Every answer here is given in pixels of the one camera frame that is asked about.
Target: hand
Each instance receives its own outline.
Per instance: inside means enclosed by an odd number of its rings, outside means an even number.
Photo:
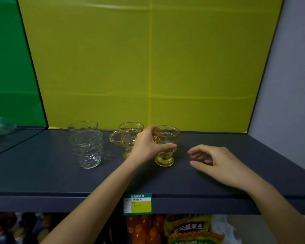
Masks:
[[[129,158],[138,161],[140,164],[154,158],[161,151],[176,148],[176,144],[156,144],[153,140],[153,129],[156,126],[149,126],[137,135]]]
[[[191,158],[204,159],[206,164],[191,161],[192,167],[228,186],[248,191],[261,178],[238,160],[227,148],[198,145],[188,151]]]

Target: yellow snack bag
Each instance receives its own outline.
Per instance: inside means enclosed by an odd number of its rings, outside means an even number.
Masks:
[[[211,215],[167,215],[164,221],[164,235],[170,236],[172,233],[208,231],[210,222]]]
[[[222,244],[223,235],[205,231],[173,233],[168,238],[168,244]]]

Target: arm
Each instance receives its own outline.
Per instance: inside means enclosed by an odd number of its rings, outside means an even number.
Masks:
[[[191,148],[192,167],[228,186],[244,190],[254,200],[278,244],[305,243],[305,218],[268,182],[239,161],[225,147]]]
[[[176,147],[175,144],[156,144],[151,135],[153,128],[147,127],[138,134],[124,163],[55,227],[42,244],[94,243],[137,169],[159,152]]]

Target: snack package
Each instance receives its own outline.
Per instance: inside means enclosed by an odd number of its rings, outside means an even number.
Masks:
[[[223,235],[224,244],[242,244],[241,240],[235,238],[235,228],[227,222],[227,215],[212,215],[210,230]]]
[[[191,231],[186,233],[173,233],[167,244],[222,244],[223,235],[205,231]]]
[[[210,221],[211,215],[167,215],[164,221],[164,235],[168,237],[173,233],[208,231]]]

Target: orange bottle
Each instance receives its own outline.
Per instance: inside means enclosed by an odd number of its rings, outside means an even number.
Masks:
[[[151,216],[149,215],[142,215],[141,216],[141,224],[145,229],[146,233],[149,233],[151,229]]]
[[[139,223],[138,216],[127,216],[126,217],[126,231],[128,235],[131,237],[132,233],[134,232],[136,225]]]
[[[157,229],[160,236],[164,236],[164,219],[163,215],[157,214],[154,218],[152,227]]]
[[[156,228],[152,228],[147,235],[146,244],[160,244],[160,235]]]
[[[139,244],[140,242],[141,244],[145,244],[145,240],[146,240],[146,231],[141,224],[138,224],[136,226],[135,231],[132,234],[132,244]]]

